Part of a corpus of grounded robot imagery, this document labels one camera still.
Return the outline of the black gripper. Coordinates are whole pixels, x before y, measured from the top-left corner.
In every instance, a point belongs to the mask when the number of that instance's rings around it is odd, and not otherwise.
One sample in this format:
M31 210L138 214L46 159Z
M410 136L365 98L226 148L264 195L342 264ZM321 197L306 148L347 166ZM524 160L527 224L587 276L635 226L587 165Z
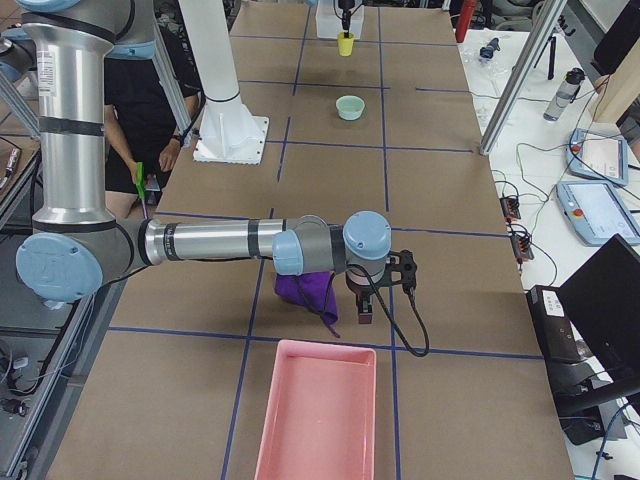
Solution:
M348 267L346 270L346 283L348 288L356 295L356 307L359 324L371 324L373 320L373 306L371 296L375 294L374 287L383 277L383 270L367 275L367 272L359 267Z
M355 0L336 0L335 9L336 9L337 15L341 18L343 36L348 37L350 35L350 17L355 12L356 1Z

